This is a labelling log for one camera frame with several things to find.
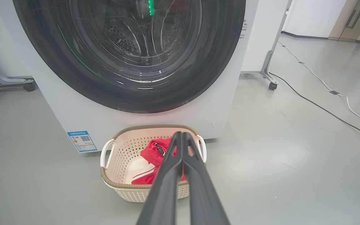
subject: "clothes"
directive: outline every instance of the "clothes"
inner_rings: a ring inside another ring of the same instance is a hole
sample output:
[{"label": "clothes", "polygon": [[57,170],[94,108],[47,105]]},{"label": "clothes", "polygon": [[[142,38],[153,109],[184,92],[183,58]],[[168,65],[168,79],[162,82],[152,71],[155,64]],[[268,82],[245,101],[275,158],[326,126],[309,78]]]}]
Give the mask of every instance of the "clothes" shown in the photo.
[{"label": "clothes", "polygon": [[156,140],[151,140],[148,143],[147,147],[141,151],[140,155],[142,157],[144,157],[144,159],[146,159],[146,161],[149,162],[149,165],[140,174],[138,174],[137,176],[135,176],[133,178],[133,181],[131,182],[131,184],[133,184],[133,185],[150,185],[154,182],[156,174],[158,173],[158,170],[159,170],[159,166],[161,165],[162,160],[163,160],[163,156],[159,153],[158,147],[156,146],[156,144],[158,144],[166,152],[169,147],[170,141],[171,141],[171,138],[168,138],[168,139],[159,138]]}]

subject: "green light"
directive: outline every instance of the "green light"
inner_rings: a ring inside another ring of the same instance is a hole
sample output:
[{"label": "green light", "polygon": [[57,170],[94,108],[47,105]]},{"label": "green light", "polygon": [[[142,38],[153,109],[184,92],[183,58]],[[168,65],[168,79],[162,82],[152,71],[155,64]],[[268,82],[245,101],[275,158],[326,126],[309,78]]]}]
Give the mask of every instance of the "green light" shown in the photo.
[{"label": "green light", "polygon": [[148,7],[150,8],[150,16],[154,15],[154,0],[148,0]]}]

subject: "gray floor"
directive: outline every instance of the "gray floor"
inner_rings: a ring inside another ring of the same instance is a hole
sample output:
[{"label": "gray floor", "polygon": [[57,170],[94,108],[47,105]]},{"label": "gray floor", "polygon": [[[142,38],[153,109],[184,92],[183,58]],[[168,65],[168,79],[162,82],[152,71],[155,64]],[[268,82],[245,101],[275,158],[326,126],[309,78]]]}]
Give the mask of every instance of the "gray floor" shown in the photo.
[{"label": "gray floor", "polygon": [[[360,114],[360,44],[280,39]],[[283,47],[270,71],[360,127]],[[360,132],[283,82],[267,86],[260,75],[240,76],[224,136],[207,141],[207,169],[230,222],[360,225]],[[178,224],[189,224],[188,204],[178,201]],[[0,225],[132,225],[142,207],[103,183],[99,154],[74,150],[39,90],[0,97]]]}]

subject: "red cloth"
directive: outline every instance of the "red cloth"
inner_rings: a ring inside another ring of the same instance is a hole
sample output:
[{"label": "red cloth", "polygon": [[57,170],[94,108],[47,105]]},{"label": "red cloth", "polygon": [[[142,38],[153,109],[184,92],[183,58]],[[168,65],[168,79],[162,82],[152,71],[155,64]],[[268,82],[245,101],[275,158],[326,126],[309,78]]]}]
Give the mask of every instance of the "red cloth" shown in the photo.
[{"label": "red cloth", "polygon": [[[162,160],[163,160],[163,156],[159,153],[155,143],[159,144],[159,146],[161,146],[162,149],[166,152],[171,140],[172,140],[171,138],[168,139],[159,138],[159,139],[151,140],[148,143],[147,147],[141,151],[140,155],[144,159],[146,159],[148,163],[152,163],[155,166],[155,169],[154,172],[132,181],[131,182],[132,185],[151,185],[154,182],[156,174],[158,173],[159,170],[159,166],[162,164]],[[186,179],[184,178],[184,172],[183,172],[183,177],[181,181],[185,181],[185,180]]]}]

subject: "wheel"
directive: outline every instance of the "wheel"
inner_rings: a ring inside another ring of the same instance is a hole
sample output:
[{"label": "wheel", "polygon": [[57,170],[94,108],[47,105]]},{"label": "wheel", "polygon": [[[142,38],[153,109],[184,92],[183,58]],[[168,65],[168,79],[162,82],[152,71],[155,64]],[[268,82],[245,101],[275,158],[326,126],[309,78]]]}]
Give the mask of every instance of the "wheel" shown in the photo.
[{"label": "wheel", "polygon": [[23,86],[23,88],[26,90],[26,91],[34,91],[34,89],[36,88],[35,86],[34,86],[34,84],[32,84],[32,83],[29,83],[29,84],[25,84],[24,86]]},{"label": "wheel", "polygon": [[274,89],[276,89],[277,88],[277,84],[274,84],[274,83],[270,83],[269,84],[269,89],[270,90],[274,90]]}]

